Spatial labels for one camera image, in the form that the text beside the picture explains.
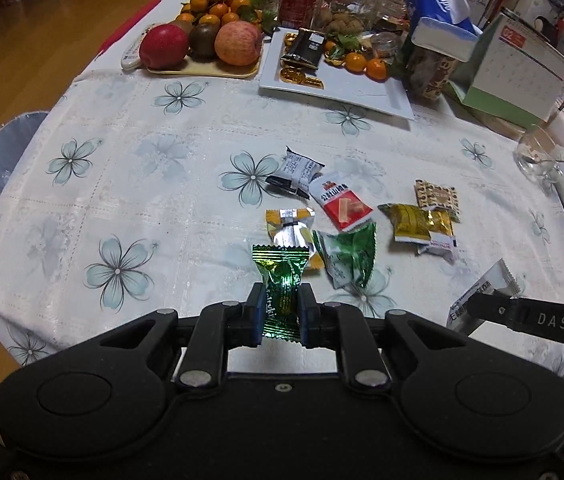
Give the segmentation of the shiny green candy wrapper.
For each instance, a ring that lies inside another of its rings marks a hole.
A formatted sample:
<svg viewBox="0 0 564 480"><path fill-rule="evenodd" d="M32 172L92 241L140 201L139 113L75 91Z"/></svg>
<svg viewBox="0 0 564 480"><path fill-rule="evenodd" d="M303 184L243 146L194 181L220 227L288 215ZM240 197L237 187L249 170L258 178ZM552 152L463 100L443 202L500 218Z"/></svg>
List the shiny green candy wrapper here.
<svg viewBox="0 0 564 480"><path fill-rule="evenodd" d="M310 257L306 247L254 245L251 258L265 285L263 336L299 342L297 292Z"/></svg>

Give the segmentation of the green white snack packet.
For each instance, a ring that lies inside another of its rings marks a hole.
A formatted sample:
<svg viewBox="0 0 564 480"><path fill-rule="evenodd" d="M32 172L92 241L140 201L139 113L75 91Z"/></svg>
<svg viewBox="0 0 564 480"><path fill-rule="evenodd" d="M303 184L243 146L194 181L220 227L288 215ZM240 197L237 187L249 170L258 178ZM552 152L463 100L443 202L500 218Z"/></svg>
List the green white snack packet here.
<svg viewBox="0 0 564 480"><path fill-rule="evenodd" d="M335 289L367 286L376 255L375 222L338 234L314 230L313 241Z"/></svg>

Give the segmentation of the white hawthorn strip packet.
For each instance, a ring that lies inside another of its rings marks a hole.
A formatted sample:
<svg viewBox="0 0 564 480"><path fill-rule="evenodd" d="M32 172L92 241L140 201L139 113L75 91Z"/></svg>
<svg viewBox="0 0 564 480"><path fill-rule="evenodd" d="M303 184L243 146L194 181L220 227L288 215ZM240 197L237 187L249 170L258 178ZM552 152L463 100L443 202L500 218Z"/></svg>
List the white hawthorn strip packet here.
<svg viewBox="0 0 564 480"><path fill-rule="evenodd" d="M500 298L506 302L520 294L521 288L516 278L510 273L504 259L498 259L452 304L446 317L446 328L468 336L484 322L490 321L491 314L498 312Z"/></svg>

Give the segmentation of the pink yellow apple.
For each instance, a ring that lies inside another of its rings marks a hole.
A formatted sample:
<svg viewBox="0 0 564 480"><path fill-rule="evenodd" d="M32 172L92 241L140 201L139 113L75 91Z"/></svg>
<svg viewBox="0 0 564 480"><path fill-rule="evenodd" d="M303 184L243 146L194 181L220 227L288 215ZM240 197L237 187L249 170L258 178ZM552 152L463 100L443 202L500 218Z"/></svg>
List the pink yellow apple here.
<svg viewBox="0 0 564 480"><path fill-rule="evenodd" d="M245 21L227 23L215 39L215 52L224 63L247 66L257 62L261 55L262 32Z"/></svg>

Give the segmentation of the white remote control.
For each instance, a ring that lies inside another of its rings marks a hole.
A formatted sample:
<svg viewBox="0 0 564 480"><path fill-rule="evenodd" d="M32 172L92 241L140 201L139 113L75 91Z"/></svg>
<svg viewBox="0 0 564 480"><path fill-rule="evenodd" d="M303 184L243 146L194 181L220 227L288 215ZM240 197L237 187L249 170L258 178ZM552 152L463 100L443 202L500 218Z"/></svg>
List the white remote control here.
<svg viewBox="0 0 564 480"><path fill-rule="evenodd" d="M142 66L140 58L140 47L145 36L155 27L155 24L148 25L140 36L133 40L133 43L122 53L120 58L120 67L124 72L131 72L137 70Z"/></svg>

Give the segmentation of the black snack packet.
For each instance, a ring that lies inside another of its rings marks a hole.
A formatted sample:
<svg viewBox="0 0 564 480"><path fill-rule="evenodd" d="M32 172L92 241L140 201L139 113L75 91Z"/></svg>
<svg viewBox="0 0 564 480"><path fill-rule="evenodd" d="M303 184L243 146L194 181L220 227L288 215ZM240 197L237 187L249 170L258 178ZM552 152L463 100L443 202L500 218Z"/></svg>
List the black snack packet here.
<svg viewBox="0 0 564 480"><path fill-rule="evenodd" d="M282 56L284 63L308 70L316 70L323 54L326 36L312 29L301 28Z"/></svg>

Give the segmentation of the blue tissue pack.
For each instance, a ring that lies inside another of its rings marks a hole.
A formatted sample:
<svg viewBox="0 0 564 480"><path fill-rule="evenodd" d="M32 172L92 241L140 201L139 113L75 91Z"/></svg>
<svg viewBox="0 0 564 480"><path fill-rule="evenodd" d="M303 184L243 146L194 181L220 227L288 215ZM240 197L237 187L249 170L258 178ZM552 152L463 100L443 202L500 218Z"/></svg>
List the blue tissue pack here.
<svg viewBox="0 0 564 480"><path fill-rule="evenodd" d="M405 0L405 4L412 27L423 18L430 18L442 25L452 25L471 34L475 32L467 0Z"/></svg>

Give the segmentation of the desk calendar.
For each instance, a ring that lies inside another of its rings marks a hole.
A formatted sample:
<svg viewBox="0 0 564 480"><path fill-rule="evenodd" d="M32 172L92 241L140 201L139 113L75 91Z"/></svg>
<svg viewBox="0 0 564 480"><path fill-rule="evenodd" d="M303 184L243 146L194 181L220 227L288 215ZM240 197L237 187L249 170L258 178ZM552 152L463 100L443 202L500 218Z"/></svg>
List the desk calendar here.
<svg viewBox="0 0 564 480"><path fill-rule="evenodd" d="M502 9L450 86L463 105L529 128L552 114L564 86L564 55L517 14Z"/></svg>

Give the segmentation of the white rectangular plate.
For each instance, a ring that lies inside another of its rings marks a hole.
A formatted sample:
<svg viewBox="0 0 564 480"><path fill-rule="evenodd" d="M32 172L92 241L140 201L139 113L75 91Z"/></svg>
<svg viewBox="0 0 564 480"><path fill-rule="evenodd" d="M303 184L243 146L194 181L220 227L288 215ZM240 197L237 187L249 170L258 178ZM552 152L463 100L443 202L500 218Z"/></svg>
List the white rectangular plate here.
<svg viewBox="0 0 564 480"><path fill-rule="evenodd" d="M315 96L403 119L414 119L403 84L396 78L378 82L367 75L355 75L344 68L329 66L321 61L315 73L309 74L309 77L320 79L324 86L323 89L283 81L280 72L282 70L281 58L285 50L284 39L291 32L295 32L295 29L281 28L272 36L268 53L263 59L260 70L259 86L262 89Z"/></svg>

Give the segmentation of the dark brown fruit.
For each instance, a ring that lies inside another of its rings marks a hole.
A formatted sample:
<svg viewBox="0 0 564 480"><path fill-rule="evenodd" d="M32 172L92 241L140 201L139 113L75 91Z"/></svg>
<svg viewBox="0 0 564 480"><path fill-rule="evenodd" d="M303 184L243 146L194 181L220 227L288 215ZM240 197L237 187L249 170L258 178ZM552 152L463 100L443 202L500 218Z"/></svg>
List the dark brown fruit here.
<svg viewBox="0 0 564 480"><path fill-rule="evenodd" d="M220 27L215 24L198 24L190 32L189 44L194 58L214 58L215 41Z"/></svg>

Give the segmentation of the white blue snack packet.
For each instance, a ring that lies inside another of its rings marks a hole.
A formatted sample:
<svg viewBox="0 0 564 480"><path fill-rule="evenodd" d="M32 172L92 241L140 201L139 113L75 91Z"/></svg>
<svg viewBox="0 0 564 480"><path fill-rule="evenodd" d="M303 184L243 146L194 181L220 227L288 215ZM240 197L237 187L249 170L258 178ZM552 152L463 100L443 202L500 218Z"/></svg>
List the white blue snack packet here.
<svg viewBox="0 0 564 480"><path fill-rule="evenodd" d="M265 182L284 192L309 198L310 183L323 169L321 162L299 154L288 146L282 165L266 177Z"/></svg>

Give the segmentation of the red white hawthorn packet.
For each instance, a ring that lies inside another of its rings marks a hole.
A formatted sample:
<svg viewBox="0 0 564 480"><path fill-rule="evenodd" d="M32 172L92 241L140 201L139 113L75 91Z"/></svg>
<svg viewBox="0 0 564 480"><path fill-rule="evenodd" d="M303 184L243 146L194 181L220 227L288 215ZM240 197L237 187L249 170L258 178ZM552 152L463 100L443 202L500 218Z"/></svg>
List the red white hawthorn packet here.
<svg viewBox="0 0 564 480"><path fill-rule="evenodd" d="M373 209L349 188L338 172L313 179L309 193L341 232L349 232L371 218Z"/></svg>

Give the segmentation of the mandarin on plate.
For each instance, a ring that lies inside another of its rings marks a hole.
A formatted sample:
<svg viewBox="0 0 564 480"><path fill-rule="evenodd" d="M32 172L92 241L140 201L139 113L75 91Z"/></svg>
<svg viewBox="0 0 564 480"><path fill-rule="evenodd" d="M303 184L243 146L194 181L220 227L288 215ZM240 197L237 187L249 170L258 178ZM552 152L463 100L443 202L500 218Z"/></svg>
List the mandarin on plate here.
<svg viewBox="0 0 564 480"><path fill-rule="evenodd" d="M362 74L367 67L367 59L359 52L349 52L345 56L345 69L352 74Z"/></svg>
<svg viewBox="0 0 564 480"><path fill-rule="evenodd" d="M381 58L372 58L367 61L365 75L375 81L386 81L389 78L389 65Z"/></svg>

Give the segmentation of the pile of mandarins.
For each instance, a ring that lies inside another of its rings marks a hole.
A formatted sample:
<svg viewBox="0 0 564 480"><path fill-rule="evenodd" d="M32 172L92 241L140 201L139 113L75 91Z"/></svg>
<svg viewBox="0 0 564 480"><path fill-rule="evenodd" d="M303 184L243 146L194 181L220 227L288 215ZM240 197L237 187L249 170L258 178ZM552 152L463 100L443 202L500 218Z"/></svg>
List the pile of mandarins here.
<svg viewBox="0 0 564 480"><path fill-rule="evenodd" d="M259 0L186 0L175 17L177 24L220 25L245 21L262 26L265 17Z"/></svg>

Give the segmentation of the small clear plastic cup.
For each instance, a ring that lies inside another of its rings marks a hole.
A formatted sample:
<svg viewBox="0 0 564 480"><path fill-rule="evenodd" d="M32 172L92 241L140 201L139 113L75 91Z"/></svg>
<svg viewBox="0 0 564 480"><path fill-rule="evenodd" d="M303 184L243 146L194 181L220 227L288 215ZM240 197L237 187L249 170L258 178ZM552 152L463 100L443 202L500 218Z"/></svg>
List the small clear plastic cup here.
<svg viewBox="0 0 564 480"><path fill-rule="evenodd" d="M388 63L393 62L401 49L401 38L395 32L376 32L370 42L375 58L380 58Z"/></svg>

